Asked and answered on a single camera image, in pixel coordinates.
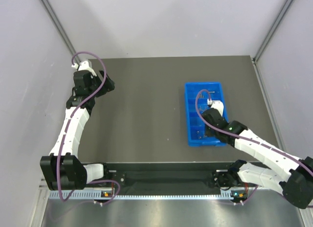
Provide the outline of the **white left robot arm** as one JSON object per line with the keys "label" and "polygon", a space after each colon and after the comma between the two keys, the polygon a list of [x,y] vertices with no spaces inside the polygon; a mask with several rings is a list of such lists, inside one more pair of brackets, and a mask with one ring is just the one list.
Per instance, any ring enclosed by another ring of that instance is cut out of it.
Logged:
{"label": "white left robot arm", "polygon": [[95,98],[114,90],[114,81],[93,76],[88,70],[76,71],[74,87],[66,102],[66,114],[58,139],[49,155],[40,160],[40,167],[50,190],[81,190],[94,180],[105,177],[106,167],[102,163],[82,164],[78,159],[78,148],[84,127],[95,106]]}

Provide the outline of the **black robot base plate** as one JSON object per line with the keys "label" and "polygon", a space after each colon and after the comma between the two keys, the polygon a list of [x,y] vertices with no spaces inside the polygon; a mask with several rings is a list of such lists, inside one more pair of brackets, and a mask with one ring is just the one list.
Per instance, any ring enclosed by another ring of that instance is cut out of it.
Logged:
{"label": "black robot base plate", "polygon": [[122,187],[131,186],[137,182],[142,183],[203,183],[210,188],[243,187],[243,182],[239,177],[223,170],[117,170],[104,173],[102,180],[114,180]]}

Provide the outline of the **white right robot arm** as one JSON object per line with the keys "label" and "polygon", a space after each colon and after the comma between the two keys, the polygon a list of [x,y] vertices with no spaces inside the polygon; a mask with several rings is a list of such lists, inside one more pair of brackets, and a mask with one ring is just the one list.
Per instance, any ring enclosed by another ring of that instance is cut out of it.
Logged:
{"label": "white right robot arm", "polygon": [[312,207],[313,159],[292,156],[259,138],[246,125],[228,122],[217,109],[201,113],[205,130],[223,143],[254,157],[266,168],[246,161],[236,161],[230,167],[231,177],[254,183],[282,195],[300,209]]}

